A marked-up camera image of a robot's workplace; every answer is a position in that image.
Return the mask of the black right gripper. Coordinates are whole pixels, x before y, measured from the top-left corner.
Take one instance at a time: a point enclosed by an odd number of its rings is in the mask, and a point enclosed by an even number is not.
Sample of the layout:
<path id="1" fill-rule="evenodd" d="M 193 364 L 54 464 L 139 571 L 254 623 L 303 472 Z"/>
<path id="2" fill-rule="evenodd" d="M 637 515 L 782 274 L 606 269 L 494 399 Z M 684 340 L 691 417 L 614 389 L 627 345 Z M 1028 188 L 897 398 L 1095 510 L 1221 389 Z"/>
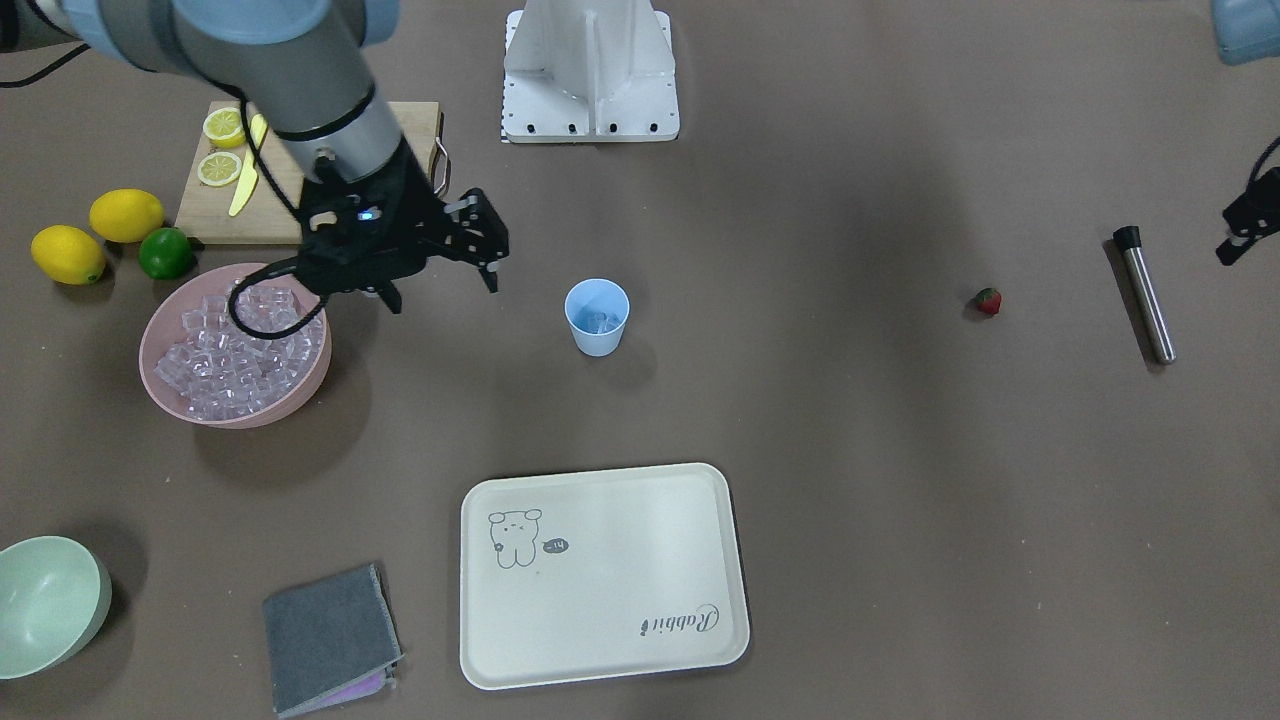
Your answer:
<path id="1" fill-rule="evenodd" d="M 333 151 L 314 159 L 300 197 L 302 236 L 297 281 L 316 296 L 370 291 L 401 311 L 396 281 L 445 258 L 477 269 L 497 293 L 497 269 L 509 256 L 509 232 L 484 190 L 444 202 L 429 184 L 410 143 L 362 179 L 344 179 Z"/>

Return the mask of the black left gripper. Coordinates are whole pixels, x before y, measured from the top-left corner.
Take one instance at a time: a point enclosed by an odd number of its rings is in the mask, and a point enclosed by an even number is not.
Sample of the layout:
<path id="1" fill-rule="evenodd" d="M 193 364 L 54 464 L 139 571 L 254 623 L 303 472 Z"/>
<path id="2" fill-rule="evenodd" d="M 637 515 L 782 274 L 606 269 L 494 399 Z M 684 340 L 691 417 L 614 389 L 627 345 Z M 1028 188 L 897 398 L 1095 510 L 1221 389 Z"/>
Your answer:
<path id="1" fill-rule="evenodd" d="M 1224 266 L 1238 263 L 1257 242 L 1279 232 L 1279 169 L 1252 179 L 1222 210 L 1226 238 L 1215 249 Z"/>

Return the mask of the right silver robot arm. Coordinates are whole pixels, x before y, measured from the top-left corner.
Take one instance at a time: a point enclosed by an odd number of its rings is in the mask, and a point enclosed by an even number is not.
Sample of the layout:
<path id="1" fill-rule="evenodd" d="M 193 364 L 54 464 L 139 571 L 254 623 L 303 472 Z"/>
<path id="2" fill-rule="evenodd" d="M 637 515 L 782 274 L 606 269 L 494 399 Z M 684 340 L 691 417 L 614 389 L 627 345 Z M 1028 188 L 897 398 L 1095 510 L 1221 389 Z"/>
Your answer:
<path id="1" fill-rule="evenodd" d="M 362 50 L 392 36 L 396 1 L 5 1 L 3 51 L 79 42 L 131 67 L 202 79 L 264 114 L 303 183 L 297 255 L 282 275 L 310 293 L 376 293 L 431 258 L 466 263 L 497 291 L 509 236 L 481 190 L 436 195 Z"/>

